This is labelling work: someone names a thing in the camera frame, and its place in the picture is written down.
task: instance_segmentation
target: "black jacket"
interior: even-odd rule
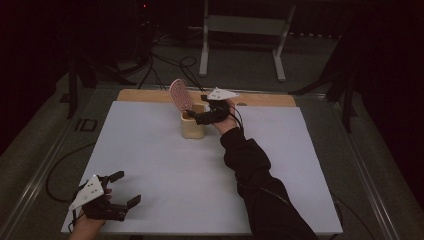
[[[284,184],[269,173],[271,162],[239,128],[222,135],[225,164],[233,169],[255,239],[318,239],[291,204]]]

